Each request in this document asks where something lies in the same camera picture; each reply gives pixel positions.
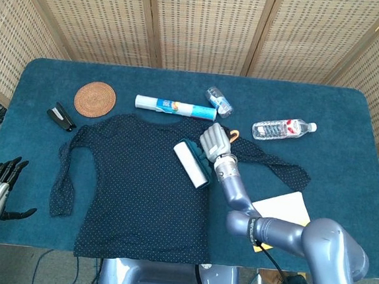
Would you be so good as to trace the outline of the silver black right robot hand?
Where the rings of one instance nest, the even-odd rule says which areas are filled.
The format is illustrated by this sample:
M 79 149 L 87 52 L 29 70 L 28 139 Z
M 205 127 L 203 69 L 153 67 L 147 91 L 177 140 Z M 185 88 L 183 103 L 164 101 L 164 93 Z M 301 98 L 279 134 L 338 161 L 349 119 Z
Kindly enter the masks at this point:
M 209 162 L 214 164 L 216 160 L 229 157 L 236 162 L 235 156 L 231 153 L 231 142 L 224 128 L 218 123 L 214 123 L 200 135 L 200 144 Z

